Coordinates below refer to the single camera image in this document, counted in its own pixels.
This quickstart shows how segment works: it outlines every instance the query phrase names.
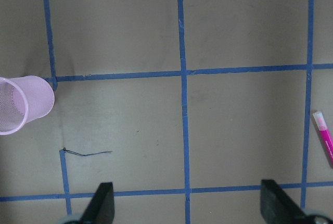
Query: gray floor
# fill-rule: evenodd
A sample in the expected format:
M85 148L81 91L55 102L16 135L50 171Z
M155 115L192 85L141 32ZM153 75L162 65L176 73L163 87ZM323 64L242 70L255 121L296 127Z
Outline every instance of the gray floor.
M59 77L181 69L177 0L49 4ZM0 8L0 76L50 77L43 0L0 0ZM333 63L332 14L332 0L314 1L313 64ZM184 0L184 20L192 74L307 62L308 0ZM306 67L295 69L187 76L192 189L240 189L272 178L293 185L286 192L301 204L307 171L306 182L319 183L306 189L306 208L332 213L333 169L312 121L304 170ZM331 78L328 68L312 72L311 112L322 110L329 126ZM71 194L92 193L103 181L113 181L117 192L184 189L179 75L59 82L55 96L48 116L0 136L1 223L55 223L67 214L65 199L5 200L63 195L63 147L112 150L91 157L66 154ZM225 191L192 193L190 222L264 223L259 190ZM185 223L185 198L116 197L114 223ZM73 213L89 200L72 198Z

